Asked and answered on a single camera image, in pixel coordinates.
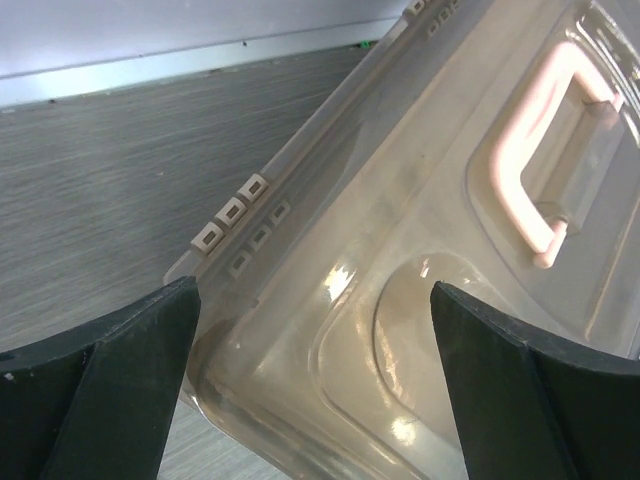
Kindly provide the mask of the brown translucent toolbox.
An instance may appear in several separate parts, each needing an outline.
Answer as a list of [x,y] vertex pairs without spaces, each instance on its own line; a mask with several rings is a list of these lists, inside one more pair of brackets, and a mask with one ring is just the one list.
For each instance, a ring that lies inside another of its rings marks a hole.
[[222,431],[300,479],[472,479],[436,282],[639,363],[638,3],[410,3],[182,276]]

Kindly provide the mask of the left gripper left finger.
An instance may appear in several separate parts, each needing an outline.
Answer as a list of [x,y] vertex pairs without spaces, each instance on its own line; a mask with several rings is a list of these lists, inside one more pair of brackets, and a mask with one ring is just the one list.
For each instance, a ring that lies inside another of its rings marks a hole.
[[2,478],[156,478],[200,306],[182,277],[2,352]]

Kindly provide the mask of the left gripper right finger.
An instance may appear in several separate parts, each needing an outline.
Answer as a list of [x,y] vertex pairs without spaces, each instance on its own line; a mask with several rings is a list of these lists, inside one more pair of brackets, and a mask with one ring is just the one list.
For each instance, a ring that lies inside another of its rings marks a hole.
[[472,479],[636,479],[639,363],[436,282],[431,316]]

